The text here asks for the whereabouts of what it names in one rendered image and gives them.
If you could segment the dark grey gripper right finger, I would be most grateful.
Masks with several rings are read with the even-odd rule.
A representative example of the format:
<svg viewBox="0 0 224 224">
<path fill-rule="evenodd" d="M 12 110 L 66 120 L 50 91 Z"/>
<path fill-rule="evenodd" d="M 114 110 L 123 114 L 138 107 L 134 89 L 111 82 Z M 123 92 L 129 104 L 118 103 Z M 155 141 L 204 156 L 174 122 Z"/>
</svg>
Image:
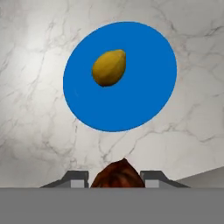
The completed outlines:
<svg viewBox="0 0 224 224">
<path fill-rule="evenodd" d="M 140 171 L 146 188 L 187 188 L 187 185 L 168 179 L 162 171 Z"/>
</svg>

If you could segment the blue round plate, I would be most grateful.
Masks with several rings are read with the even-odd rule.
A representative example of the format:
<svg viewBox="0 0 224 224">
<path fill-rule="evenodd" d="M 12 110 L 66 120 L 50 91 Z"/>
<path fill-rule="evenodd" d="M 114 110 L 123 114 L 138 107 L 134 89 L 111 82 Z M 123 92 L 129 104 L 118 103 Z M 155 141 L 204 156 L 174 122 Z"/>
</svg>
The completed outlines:
<svg viewBox="0 0 224 224">
<path fill-rule="evenodd" d="M 126 69 L 112 87 L 95 83 L 92 65 L 109 50 L 126 52 Z M 107 132 L 125 131 L 153 118 L 172 95 L 177 62 L 168 40 L 137 22 L 104 25 L 73 50 L 63 77 L 66 103 L 87 126 Z"/>
</svg>

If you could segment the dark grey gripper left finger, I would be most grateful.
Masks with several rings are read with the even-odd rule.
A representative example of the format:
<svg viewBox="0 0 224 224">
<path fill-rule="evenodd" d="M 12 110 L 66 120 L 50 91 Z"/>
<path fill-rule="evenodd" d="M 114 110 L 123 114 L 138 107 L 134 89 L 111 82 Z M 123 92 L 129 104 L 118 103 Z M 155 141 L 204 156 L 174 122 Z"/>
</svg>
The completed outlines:
<svg viewBox="0 0 224 224">
<path fill-rule="evenodd" d="M 61 179 L 43 185 L 43 188 L 89 188 L 88 178 L 88 171 L 67 171 Z"/>
</svg>

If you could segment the yellow lemon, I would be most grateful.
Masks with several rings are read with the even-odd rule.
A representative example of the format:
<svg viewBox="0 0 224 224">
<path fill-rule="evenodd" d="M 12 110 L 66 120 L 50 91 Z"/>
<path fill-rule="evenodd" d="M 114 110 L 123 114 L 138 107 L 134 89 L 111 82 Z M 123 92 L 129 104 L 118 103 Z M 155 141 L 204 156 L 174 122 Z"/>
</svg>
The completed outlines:
<svg viewBox="0 0 224 224">
<path fill-rule="evenodd" d="M 95 82 L 102 87 L 116 84 L 126 69 L 126 52 L 118 49 L 105 52 L 93 64 L 92 76 Z"/>
</svg>

